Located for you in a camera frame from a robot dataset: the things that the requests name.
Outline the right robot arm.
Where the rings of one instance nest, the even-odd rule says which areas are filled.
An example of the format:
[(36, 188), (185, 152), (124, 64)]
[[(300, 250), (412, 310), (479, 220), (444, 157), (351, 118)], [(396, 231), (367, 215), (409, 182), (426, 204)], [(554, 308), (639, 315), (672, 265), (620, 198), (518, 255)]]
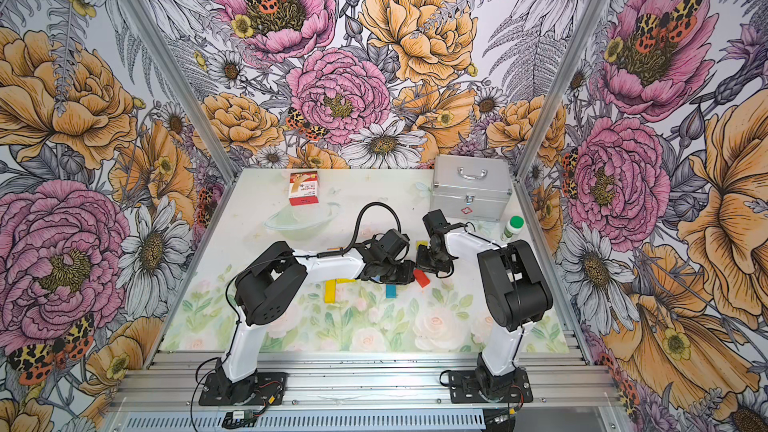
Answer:
[(473, 370), (448, 370), (441, 384), (454, 404), (533, 401), (532, 385), (519, 365), (522, 341), (553, 307), (553, 296), (530, 244), (499, 244), (471, 232), (436, 234), (417, 248), (417, 268), (439, 275), (467, 259), (479, 272), (486, 308), (493, 320)]

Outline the clear glass bowl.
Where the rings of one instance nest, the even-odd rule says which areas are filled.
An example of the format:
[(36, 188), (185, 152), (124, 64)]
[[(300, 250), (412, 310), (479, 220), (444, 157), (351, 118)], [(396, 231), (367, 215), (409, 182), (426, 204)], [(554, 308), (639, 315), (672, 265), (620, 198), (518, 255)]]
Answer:
[(336, 202), (287, 205), (264, 221), (264, 227), (290, 241), (306, 241), (321, 234), (338, 216), (341, 205)]

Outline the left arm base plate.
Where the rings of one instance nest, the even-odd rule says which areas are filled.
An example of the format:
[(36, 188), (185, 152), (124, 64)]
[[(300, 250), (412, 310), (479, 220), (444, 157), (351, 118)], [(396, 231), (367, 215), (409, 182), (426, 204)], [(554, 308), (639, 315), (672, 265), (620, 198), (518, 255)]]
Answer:
[(232, 382), (223, 371), (206, 377), (198, 404), (201, 406), (281, 405), (288, 375), (283, 372), (254, 372)]

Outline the long yellow block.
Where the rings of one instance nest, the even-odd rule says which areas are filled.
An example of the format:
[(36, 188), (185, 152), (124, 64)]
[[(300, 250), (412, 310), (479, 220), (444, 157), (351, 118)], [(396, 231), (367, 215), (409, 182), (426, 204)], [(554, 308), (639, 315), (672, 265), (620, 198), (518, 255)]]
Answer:
[(336, 280), (328, 280), (325, 282), (324, 302), (326, 304), (334, 304), (336, 302), (336, 286)]

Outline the small circuit board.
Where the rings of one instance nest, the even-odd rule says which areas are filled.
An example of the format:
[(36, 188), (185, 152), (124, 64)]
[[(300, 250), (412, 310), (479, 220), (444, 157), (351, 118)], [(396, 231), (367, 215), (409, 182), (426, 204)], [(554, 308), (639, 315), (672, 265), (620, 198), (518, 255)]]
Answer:
[(251, 427), (260, 417), (252, 410), (235, 410), (225, 414), (221, 427), (225, 430), (236, 430), (244, 427)]

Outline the red white cardboard box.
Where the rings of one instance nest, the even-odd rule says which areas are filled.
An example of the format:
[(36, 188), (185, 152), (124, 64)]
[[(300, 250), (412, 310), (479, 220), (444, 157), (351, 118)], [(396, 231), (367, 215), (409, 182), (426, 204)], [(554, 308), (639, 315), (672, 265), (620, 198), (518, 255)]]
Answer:
[(319, 202), (317, 171), (302, 171), (289, 176), (288, 200), (291, 206), (312, 205)]

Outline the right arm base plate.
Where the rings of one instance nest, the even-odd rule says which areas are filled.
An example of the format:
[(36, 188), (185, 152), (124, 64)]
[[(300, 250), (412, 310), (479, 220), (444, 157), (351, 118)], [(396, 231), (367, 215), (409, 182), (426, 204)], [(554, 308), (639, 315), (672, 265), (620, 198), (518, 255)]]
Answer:
[(510, 403), (523, 406), (534, 400), (532, 386), (524, 368), (493, 376), (485, 368), (445, 370), (439, 382), (449, 390), (454, 404)]

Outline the white bottle green cap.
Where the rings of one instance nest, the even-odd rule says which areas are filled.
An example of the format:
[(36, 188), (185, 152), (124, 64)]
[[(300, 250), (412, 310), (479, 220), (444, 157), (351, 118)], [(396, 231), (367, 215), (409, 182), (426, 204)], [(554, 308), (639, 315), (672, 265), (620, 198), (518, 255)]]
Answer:
[(511, 241), (517, 237), (525, 227), (525, 220), (520, 215), (513, 215), (505, 224), (501, 238), (505, 242)]

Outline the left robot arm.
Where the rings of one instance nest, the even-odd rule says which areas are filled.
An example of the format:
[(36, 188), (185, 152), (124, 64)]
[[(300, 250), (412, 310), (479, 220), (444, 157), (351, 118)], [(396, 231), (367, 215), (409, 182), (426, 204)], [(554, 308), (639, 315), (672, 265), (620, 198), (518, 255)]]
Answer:
[(241, 405), (257, 389), (258, 355), (267, 326), (282, 317), (300, 289), (310, 283), (348, 279), (407, 285), (416, 262), (401, 259), (402, 247), (374, 240), (350, 249), (309, 252), (273, 243), (235, 278), (236, 328), (228, 351), (205, 382), (202, 405)]

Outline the silver metal case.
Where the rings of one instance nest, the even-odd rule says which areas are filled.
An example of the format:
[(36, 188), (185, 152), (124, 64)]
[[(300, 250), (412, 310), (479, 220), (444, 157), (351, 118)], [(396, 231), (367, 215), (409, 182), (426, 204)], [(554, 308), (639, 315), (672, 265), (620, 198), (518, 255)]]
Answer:
[(430, 209), (449, 218), (498, 222), (513, 192), (502, 159), (439, 155), (435, 159)]

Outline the teal block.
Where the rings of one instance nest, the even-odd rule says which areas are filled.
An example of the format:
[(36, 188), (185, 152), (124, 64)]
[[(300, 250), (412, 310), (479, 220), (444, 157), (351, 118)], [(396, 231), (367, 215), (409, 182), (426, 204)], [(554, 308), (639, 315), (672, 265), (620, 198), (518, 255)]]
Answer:
[(385, 297), (387, 299), (397, 298), (397, 287), (394, 284), (387, 284), (385, 286)]

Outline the red block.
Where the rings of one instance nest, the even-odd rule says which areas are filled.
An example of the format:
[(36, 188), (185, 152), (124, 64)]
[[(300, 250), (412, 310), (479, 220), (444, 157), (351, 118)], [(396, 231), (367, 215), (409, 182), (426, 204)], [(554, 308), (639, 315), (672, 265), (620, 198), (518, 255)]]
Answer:
[(421, 269), (414, 269), (413, 276), (414, 280), (419, 284), (421, 288), (426, 288), (431, 283), (430, 279)]

